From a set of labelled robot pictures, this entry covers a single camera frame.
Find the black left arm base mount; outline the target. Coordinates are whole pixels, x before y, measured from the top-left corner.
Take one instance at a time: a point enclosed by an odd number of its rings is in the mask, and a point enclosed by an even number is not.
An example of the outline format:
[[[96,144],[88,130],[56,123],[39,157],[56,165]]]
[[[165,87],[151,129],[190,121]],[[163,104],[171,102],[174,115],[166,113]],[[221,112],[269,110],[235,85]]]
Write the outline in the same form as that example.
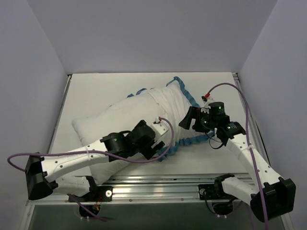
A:
[[[110,202],[112,201],[113,187],[112,186],[98,186],[96,189],[90,189],[90,192],[78,197],[73,195],[72,198],[68,198],[69,202]]]

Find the blue houndstooth pillow with pillowcase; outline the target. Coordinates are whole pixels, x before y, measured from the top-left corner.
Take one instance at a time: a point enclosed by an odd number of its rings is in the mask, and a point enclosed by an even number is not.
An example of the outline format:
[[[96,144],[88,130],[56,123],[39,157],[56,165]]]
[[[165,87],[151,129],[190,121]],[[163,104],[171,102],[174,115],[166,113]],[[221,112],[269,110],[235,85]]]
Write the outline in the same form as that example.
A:
[[[160,107],[158,115],[169,120],[174,128],[173,144],[159,161],[163,161],[168,156],[175,154],[179,147],[200,144],[209,140],[205,134],[192,129],[186,130],[178,125],[186,116],[191,106],[200,107],[194,97],[185,89],[185,84],[179,77],[174,77],[165,87],[142,88],[135,94],[131,93],[127,97],[136,96],[138,98],[144,98],[146,95],[153,97]]]

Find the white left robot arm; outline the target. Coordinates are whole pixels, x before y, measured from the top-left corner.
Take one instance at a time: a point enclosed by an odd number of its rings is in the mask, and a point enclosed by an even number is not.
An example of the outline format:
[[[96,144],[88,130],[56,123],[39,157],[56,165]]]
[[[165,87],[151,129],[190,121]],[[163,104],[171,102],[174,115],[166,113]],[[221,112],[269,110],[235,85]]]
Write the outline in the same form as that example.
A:
[[[133,130],[111,133],[92,144],[63,154],[32,154],[25,176],[29,200],[39,200],[55,190],[91,201],[97,194],[92,176],[68,176],[80,168],[121,160],[135,162],[139,156],[150,160],[164,147],[162,138],[169,131],[162,122],[147,125],[141,120]]]

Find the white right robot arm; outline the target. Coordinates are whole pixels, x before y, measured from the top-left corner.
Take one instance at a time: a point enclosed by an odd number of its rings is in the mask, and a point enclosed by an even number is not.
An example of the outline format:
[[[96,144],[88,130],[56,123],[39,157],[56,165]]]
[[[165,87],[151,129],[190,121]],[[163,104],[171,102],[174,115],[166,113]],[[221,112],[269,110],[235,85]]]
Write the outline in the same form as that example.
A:
[[[295,183],[291,179],[284,179],[264,160],[248,141],[245,129],[238,122],[231,121],[225,113],[223,102],[209,103],[207,108],[191,106],[179,126],[204,134],[214,132],[254,182],[254,186],[251,186],[232,173],[218,176],[213,185],[217,197],[238,198],[250,206],[261,222],[293,211]]]

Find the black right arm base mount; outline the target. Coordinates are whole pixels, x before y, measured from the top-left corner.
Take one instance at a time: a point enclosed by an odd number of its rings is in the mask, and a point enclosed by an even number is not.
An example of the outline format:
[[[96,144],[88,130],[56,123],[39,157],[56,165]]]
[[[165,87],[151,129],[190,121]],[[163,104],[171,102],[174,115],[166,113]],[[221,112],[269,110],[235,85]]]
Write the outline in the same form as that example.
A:
[[[231,200],[237,197],[229,194],[219,195],[214,187],[214,184],[199,184],[198,185],[200,200]]]

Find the white pillow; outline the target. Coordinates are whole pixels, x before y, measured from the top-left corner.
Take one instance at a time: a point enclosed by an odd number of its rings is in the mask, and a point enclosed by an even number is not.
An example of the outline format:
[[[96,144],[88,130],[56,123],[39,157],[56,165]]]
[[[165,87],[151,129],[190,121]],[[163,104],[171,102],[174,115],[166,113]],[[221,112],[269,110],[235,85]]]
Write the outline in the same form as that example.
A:
[[[131,131],[140,120],[151,124],[164,113],[165,110],[149,93],[142,93],[123,99],[100,114],[73,119],[71,125],[81,144],[86,146],[110,133]],[[115,160],[94,164],[89,168],[96,184],[100,185],[129,164],[127,161]]]

